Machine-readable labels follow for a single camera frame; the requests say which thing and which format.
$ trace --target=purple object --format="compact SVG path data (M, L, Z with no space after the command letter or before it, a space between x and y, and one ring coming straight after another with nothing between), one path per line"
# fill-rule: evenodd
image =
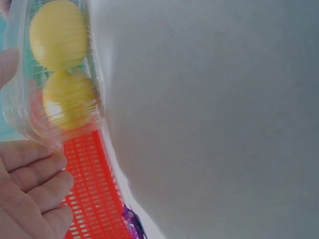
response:
M129 229L133 239L148 239L143 229L139 216L124 205L122 218Z

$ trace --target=clear plastic packaging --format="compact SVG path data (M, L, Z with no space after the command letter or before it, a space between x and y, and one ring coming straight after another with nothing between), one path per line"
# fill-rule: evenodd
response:
M2 89L2 106L25 137L60 147L100 128L101 82L88 22L85 0L12 1L4 49L18 48L20 60Z

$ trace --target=white surface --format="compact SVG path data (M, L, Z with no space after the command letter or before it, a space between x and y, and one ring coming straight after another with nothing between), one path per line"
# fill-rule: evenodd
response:
M317 239L318 1L91 3L117 161L166 237Z

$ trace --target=red plastic grid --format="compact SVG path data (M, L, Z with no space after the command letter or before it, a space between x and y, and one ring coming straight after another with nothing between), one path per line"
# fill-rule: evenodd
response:
M65 198L74 213L66 239L131 239L123 203L99 131L64 143L73 190Z

